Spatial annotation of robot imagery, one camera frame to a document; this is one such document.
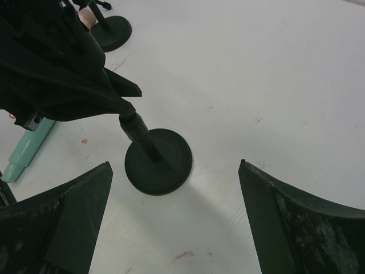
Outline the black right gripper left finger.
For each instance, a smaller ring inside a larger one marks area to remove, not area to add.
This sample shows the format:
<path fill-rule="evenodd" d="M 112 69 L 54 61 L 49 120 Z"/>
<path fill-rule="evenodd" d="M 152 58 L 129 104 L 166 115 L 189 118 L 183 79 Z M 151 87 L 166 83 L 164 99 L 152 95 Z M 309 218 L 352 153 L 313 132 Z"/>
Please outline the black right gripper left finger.
<path fill-rule="evenodd" d="M 109 162 L 1 205 L 1 273 L 88 273 L 112 183 Z"/>

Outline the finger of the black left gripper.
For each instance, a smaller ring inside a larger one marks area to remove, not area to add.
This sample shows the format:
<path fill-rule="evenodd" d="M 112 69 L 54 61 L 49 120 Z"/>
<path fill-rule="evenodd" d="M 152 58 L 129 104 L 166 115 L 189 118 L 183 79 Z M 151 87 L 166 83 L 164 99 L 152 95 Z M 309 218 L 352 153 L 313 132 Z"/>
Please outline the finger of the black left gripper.
<path fill-rule="evenodd" d="M 1 1 L 1 42 L 64 59 L 78 74 L 104 74 L 106 56 L 74 4 L 84 1 Z"/>
<path fill-rule="evenodd" d="M 135 112 L 127 97 L 141 97 L 139 86 L 106 70 L 110 87 L 58 68 L 35 54 L 1 54 L 1 108 L 14 115 L 17 126 L 34 116 L 69 122 L 103 114 Z"/>

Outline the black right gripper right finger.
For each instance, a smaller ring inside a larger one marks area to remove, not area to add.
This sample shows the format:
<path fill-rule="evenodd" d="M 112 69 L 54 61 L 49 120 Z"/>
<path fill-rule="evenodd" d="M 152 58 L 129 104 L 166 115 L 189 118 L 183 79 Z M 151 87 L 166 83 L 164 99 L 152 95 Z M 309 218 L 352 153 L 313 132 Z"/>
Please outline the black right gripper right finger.
<path fill-rule="evenodd" d="M 238 176 L 262 273 L 364 273 L 364 210 L 319 198 L 245 160 Z"/>

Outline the mint green toy microphone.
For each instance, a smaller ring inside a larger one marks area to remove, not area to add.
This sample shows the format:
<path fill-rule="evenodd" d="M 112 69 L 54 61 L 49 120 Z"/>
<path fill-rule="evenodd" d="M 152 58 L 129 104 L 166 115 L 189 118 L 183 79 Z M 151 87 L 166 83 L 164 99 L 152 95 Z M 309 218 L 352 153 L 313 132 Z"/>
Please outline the mint green toy microphone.
<path fill-rule="evenodd" d="M 9 157 L 9 163 L 1 176 L 3 182 L 13 183 L 21 176 L 38 152 L 54 123 L 54 120 L 44 118 L 35 131 L 25 131 Z"/>

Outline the black round-base clip mic stand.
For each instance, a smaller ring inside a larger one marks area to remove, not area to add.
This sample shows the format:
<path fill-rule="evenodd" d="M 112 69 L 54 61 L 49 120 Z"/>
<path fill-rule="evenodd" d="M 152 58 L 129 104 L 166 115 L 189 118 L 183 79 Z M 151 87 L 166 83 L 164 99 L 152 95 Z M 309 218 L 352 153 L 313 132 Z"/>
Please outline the black round-base clip mic stand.
<path fill-rule="evenodd" d="M 137 113 L 119 117 L 122 130 L 131 140 L 124 167 L 127 178 L 140 192 L 161 196 L 180 188 L 190 175 L 193 155 L 178 133 L 156 128 L 149 130 Z"/>

